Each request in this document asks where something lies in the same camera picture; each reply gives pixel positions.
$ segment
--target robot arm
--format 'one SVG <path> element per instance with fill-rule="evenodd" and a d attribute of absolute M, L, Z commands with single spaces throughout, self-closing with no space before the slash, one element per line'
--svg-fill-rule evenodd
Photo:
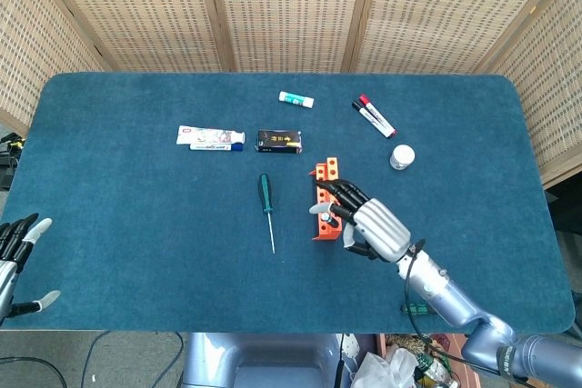
<path fill-rule="evenodd" d="M 380 201 L 348 181 L 316 183 L 339 204 L 318 204 L 310 212 L 329 212 L 346 220 L 347 250 L 396 264 L 400 277 L 451 326 L 477 322 L 462 351 L 474 368 L 508 380 L 535 377 L 556 387 L 582 386 L 582 349 L 538 335 L 520 340 L 509 324 L 483 310 L 455 284 L 447 270 L 416 250 L 410 232 Z M 356 243 L 354 231 L 366 242 Z"/>
<path fill-rule="evenodd" d="M 46 218 L 29 230 L 37 217 L 38 214 L 32 214 L 12 224 L 0 224 L 0 325 L 5 318 L 42 311 L 60 295 L 59 291 L 52 291 L 40 300 L 12 303 L 18 276 L 36 241 L 52 223 Z"/>

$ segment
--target orange block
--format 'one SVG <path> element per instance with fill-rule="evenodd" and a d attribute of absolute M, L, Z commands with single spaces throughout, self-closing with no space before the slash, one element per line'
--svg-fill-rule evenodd
<path fill-rule="evenodd" d="M 323 164 L 316 164 L 316 169 L 310 173 L 316 177 L 317 181 L 334 181 L 339 178 L 339 170 L 337 169 L 337 158 L 329 157 Z M 316 199 L 319 204 L 323 202 L 337 203 L 336 198 L 328 193 L 326 190 L 316 187 Z M 317 229 L 318 235 L 314 240 L 336 240 L 342 233 L 342 219 L 335 214 L 331 214 L 338 222 L 338 227 L 331 227 L 328 223 L 321 219 L 321 214 L 317 215 Z"/>

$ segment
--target blue table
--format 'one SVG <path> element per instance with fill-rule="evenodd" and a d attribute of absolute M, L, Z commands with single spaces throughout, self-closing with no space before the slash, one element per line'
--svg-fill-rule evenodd
<path fill-rule="evenodd" d="M 313 109 L 277 101 L 310 95 Z M 387 140 L 350 106 L 366 93 Z M 243 152 L 176 145 L 180 124 L 244 131 Z M 298 129 L 304 152 L 259 154 L 256 131 Z M 388 157 L 410 144 L 403 172 Z M 313 242 L 316 163 L 383 201 L 489 311 L 523 333 L 573 319 L 516 90 L 501 76 L 58 75 L 45 86 L 5 220 L 54 220 L 16 300 L 61 298 L 14 328 L 410 332 L 394 266 Z M 271 254 L 256 178 L 274 191 Z M 436 316 L 428 331 L 450 330 Z"/>

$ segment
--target black box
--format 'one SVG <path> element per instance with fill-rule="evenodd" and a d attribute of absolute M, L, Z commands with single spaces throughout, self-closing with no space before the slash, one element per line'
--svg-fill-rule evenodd
<path fill-rule="evenodd" d="M 258 152 L 277 154 L 300 154 L 301 131 L 267 131 L 261 129 L 256 135 Z"/>

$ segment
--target wicker screen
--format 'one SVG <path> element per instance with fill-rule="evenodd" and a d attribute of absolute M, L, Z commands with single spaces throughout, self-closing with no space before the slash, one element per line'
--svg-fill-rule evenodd
<path fill-rule="evenodd" d="M 582 0 L 540 7 L 494 71 L 517 86 L 542 168 L 582 145 Z"/>
<path fill-rule="evenodd" d="M 225 0 L 240 71 L 338 72 L 356 0 Z"/>
<path fill-rule="evenodd" d="M 470 73 L 527 0 L 374 0 L 358 72 Z"/>
<path fill-rule="evenodd" d="M 24 135 L 49 77 L 102 67 L 54 0 L 0 5 L 0 119 Z"/>
<path fill-rule="evenodd" d="M 72 0 L 121 70 L 220 71 L 204 0 Z"/>

